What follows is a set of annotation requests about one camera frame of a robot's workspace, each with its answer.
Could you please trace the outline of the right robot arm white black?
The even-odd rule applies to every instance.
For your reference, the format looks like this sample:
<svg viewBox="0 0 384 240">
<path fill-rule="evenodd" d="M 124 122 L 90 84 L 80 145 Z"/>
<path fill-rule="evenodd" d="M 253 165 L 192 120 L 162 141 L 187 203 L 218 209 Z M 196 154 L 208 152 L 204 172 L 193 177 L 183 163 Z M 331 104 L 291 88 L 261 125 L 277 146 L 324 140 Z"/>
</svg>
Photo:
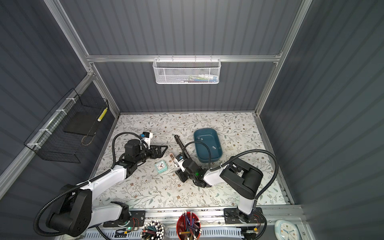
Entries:
<svg viewBox="0 0 384 240">
<path fill-rule="evenodd" d="M 176 173 L 182 182 L 190 179 L 200 188 L 209 188 L 226 183 L 240 195 L 239 204 L 236 208 L 225 208 L 223 210 L 226 224 L 260 224 L 266 222 L 262 211 L 257 210 L 256 203 L 278 176 L 279 164 L 274 154 L 262 149 L 247 150 L 230 157 L 227 162 L 219 167 L 203 169 L 190 157 L 186 148 L 191 144 L 198 144 L 208 149 L 208 145 L 196 141 L 189 142 L 186 145 L 183 145 L 179 140 L 177 142 L 182 151 L 176 157 L 179 166 Z M 259 190 L 259 186 L 264 176 L 263 172 L 241 159 L 241 157 L 251 153 L 268 155 L 274 161 L 274 174 L 261 190 Z"/>
</svg>

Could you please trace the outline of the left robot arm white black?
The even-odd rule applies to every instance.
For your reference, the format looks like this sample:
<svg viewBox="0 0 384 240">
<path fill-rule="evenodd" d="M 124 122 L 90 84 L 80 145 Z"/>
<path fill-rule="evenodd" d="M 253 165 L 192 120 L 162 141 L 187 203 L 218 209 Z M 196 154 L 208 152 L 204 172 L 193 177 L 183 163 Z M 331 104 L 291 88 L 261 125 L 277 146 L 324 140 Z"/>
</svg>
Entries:
<svg viewBox="0 0 384 240">
<path fill-rule="evenodd" d="M 112 166 L 85 182 L 62 187 L 60 193 L 38 211 L 33 221 L 36 234 L 43 237 L 78 237 L 88 228 L 99 229 L 105 222 L 120 226 L 130 222 L 140 223 L 133 220 L 127 204 L 112 201 L 108 205 L 95 207 L 93 201 L 110 187 L 129 178 L 148 159 L 161 159 L 168 146 L 152 145 L 152 133 L 132 133 L 134 139 L 126 143 L 125 153 L 118 158 L 115 143 L 120 136 L 117 134 L 112 141 Z"/>
</svg>

